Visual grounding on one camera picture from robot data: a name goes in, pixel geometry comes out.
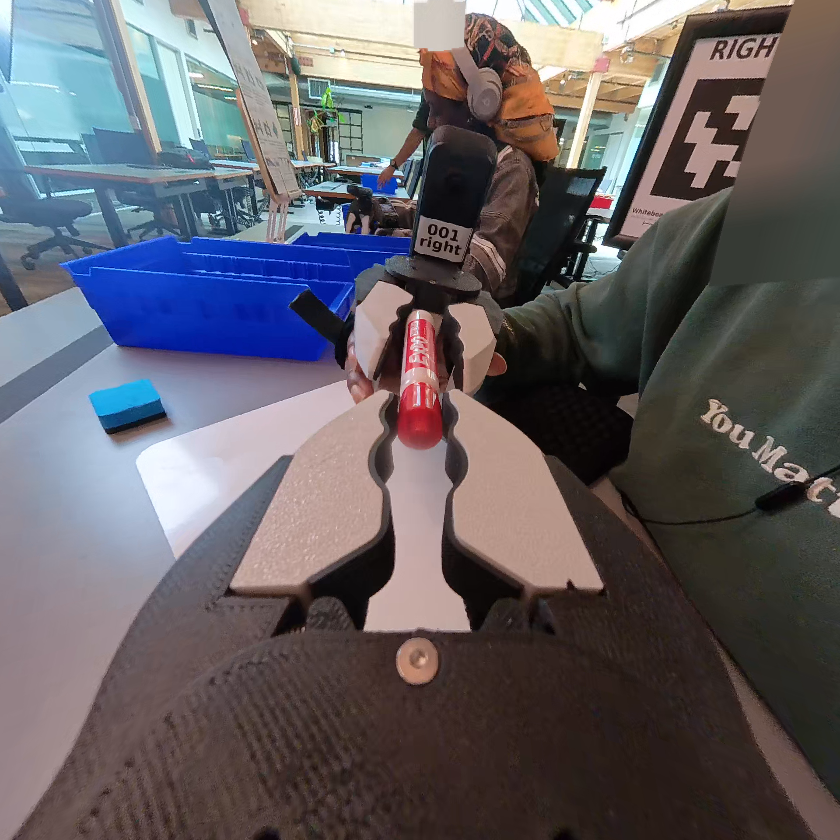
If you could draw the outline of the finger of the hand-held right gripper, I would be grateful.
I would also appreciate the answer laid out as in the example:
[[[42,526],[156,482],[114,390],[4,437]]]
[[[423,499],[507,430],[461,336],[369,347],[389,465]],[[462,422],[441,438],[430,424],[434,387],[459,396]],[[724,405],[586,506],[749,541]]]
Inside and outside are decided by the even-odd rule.
[[[378,280],[354,313],[353,347],[364,377],[376,383],[399,328],[414,309],[414,297],[394,283]]]
[[[474,395],[482,386],[497,345],[487,310],[476,303],[455,303],[445,312],[447,391]]]

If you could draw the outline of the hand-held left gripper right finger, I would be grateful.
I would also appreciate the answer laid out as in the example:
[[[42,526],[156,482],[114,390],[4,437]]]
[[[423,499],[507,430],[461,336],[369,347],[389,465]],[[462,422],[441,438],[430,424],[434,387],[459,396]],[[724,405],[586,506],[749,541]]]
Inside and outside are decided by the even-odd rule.
[[[542,450],[462,391],[444,395],[442,569],[471,626],[499,600],[524,605],[605,585]]]

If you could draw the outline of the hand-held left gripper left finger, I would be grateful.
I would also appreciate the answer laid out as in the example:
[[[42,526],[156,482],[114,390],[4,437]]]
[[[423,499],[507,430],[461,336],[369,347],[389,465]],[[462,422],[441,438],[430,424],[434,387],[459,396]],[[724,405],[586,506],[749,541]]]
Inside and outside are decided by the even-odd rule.
[[[292,457],[230,582],[247,597],[309,607],[332,597],[353,625],[395,567],[396,397],[376,392],[311,435]]]

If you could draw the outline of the red marker cap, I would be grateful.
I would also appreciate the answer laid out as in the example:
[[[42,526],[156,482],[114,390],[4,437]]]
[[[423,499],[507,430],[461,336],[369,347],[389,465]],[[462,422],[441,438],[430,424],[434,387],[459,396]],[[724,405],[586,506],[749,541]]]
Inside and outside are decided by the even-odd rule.
[[[444,434],[443,411],[436,386],[426,381],[405,385],[397,414],[397,436],[410,449],[435,447]]]

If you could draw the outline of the white whiteboard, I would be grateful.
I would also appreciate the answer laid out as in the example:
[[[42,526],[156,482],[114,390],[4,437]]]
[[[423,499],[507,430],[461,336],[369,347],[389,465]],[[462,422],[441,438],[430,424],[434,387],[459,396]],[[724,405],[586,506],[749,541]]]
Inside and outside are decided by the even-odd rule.
[[[355,404],[334,383],[230,417],[145,449],[136,465],[176,558],[248,488],[321,427]],[[364,628],[397,632],[428,627],[464,631],[467,614],[445,582],[442,539],[452,483],[447,444],[413,450],[392,444],[386,481],[392,505],[395,567],[369,601]]]

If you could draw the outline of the blue whiteboard eraser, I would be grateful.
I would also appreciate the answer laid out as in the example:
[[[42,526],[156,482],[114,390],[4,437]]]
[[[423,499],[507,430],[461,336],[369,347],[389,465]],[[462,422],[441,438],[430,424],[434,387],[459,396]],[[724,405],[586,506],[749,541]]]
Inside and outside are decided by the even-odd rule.
[[[107,434],[117,434],[167,417],[161,396],[148,379],[93,392],[88,400]]]

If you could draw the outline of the person's right hand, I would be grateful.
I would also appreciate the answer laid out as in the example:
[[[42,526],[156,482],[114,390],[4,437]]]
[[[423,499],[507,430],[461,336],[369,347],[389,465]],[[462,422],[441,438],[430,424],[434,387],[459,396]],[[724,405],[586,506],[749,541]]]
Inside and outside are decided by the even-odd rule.
[[[362,372],[355,356],[354,345],[351,341],[348,342],[348,352],[343,369],[345,372],[346,384],[353,399],[353,403],[362,403],[366,398],[375,393],[378,386],[374,385],[373,382]],[[487,375],[502,375],[506,371],[507,363],[498,353],[494,353]]]

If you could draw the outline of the blue plastic bin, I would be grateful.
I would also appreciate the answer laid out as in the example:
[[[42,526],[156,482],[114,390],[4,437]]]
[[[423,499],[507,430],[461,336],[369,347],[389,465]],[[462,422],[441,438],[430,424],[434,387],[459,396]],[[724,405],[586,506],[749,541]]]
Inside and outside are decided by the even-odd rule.
[[[294,260],[317,266],[338,266],[357,277],[373,266],[384,266],[395,256],[408,256],[411,239],[359,234],[302,234],[291,242]]]
[[[346,257],[243,240],[156,238],[62,268],[112,341],[146,350],[317,361],[326,340],[289,306],[311,291],[345,317],[354,291]]]

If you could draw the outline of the black textured wrist pad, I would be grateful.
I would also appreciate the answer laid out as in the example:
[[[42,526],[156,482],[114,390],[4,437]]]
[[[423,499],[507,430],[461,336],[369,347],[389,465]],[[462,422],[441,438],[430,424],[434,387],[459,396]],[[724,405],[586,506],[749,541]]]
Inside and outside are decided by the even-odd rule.
[[[633,418],[578,385],[518,388],[489,396],[486,404],[586,485],[627,458]]]

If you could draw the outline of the black mesh chair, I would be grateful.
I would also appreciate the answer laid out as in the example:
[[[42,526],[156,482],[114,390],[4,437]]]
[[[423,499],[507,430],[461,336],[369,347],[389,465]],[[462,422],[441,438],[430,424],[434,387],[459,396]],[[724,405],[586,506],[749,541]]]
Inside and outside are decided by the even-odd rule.
[[[517,282],[511,305],[534,300],[552,284],[567,288],[579,281],[575,261],[595,252],[582,232],[606,168],[586,170],[550,166],[539,189],[539,208],[513,263]]]

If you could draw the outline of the white standing sign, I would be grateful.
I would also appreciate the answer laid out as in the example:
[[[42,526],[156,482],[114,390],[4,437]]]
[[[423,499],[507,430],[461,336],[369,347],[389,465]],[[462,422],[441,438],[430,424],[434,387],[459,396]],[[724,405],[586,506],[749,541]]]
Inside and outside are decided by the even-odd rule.
[[[202,1],[200,4],[234,72],[238,106],[269,195],[266,241],[282,244],[286,241],[289,206],[301,197],[302,190],[274,103],[236,2]]]

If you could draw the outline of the framed black-and-white tag sign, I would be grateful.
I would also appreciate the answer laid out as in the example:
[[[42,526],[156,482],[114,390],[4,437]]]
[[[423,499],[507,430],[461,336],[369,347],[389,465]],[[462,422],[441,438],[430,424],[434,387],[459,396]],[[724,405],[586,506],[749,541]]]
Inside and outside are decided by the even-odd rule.
[[[663,215],[732,186],[790,5],[689,16],[603,243],[629,249]]]

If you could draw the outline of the wooden office table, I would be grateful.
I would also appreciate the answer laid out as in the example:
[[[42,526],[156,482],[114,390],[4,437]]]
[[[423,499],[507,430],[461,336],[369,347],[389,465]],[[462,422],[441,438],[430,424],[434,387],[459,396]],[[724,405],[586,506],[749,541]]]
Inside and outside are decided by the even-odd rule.
[[[42,176],[54,181],[81,183],[93,189],[108,234],[116,248],[127,246],[129,239],[110,192],[144,193],[157,203],[171,204],[175,210],[180,236],[186,240],[204,236],[203,227],[193,208],[192,195],[206,192],[211,186],[218,187],[222,193],[227,232],[230,235],[238,233],[238,220],[231,191],[239,187],[247,188],[251,210],[258,210],[253,167],[224,166],[212,170],[197,170],[174,167],[151,169],[129,164],[26,164],[23,170],[29,175]]]

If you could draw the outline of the black office chair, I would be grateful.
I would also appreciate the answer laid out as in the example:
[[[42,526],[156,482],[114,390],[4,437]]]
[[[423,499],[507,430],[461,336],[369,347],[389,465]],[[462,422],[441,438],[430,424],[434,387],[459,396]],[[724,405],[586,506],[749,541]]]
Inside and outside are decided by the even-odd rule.
[[[80,238],[76,222],[92,213],[92,206],[75,198],[42,196],[31,176],[25,171],[23,156],[6,124],[1,122],[1,209],[2,224],[27,225],[52,232],[46,239],[26,248],[20,258],[26,270],[35,270],[39,258],[47,251],[59,249],[73,259],[75,248],[90,256],[94,250],[109,250]]]

